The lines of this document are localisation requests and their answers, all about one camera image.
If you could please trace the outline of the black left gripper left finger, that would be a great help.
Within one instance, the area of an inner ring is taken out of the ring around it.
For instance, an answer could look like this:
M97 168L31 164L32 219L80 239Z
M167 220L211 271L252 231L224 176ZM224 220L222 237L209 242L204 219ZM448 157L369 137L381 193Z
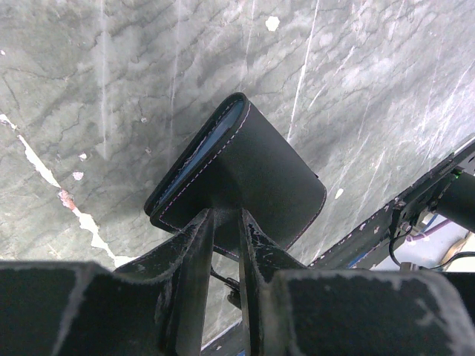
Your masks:
M3 355L198 355L214 213L109 271L94 262L1 263Z

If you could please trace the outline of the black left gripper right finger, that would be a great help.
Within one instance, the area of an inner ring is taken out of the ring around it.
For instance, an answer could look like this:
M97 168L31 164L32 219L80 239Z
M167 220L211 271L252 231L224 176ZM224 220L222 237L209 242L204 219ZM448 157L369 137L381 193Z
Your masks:
M248 355L472 355L474 276L311 269L240 211Z

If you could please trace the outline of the black leather card holder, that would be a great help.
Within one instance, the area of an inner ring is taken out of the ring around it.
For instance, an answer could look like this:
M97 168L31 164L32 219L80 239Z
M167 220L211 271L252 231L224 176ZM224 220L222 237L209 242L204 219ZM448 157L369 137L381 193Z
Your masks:
M238 212L288 250L326 200L324 184L243 93L225 98L146 200L151 224L175 233L215 212L214 251L239 259Z

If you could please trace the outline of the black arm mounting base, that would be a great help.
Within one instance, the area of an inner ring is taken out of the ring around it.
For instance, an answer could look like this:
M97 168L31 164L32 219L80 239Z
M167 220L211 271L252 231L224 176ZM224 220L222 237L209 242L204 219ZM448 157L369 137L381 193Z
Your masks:
M390 225L397 197L389 201L389 203L365 220L358 228L355 228L340 242L331 247L326 253L318 257L310 266L305 267L327 270L364 269L371 271L370 264L372 262L382 260L384 257L389 257L388 247L390 242ZM241 210L238 212L237 219L238 231L240 211ZM420 214L418 222L420 221L422 214L425 212L427 212L427 210L424 210ZM406 238L407 237L398 240L395 247ZM399 266L398 271L422 270L448 274L441 266L424 268L412 263L402 263L402 265ZM241 309L240 279L239 281L232 282L232 291L229 295L229 300ZM233 326L223 336L209 344L204 352L206 355L248 355L245 352L243 320L236 326Z

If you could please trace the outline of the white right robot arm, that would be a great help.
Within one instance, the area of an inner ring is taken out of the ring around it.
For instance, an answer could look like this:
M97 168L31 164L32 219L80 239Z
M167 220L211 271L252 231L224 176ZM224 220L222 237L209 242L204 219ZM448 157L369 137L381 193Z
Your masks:
M397 266L402 264L394 254L395 244L410 235L424 210L474 231L473 137L397 197L388 247L389 256Z

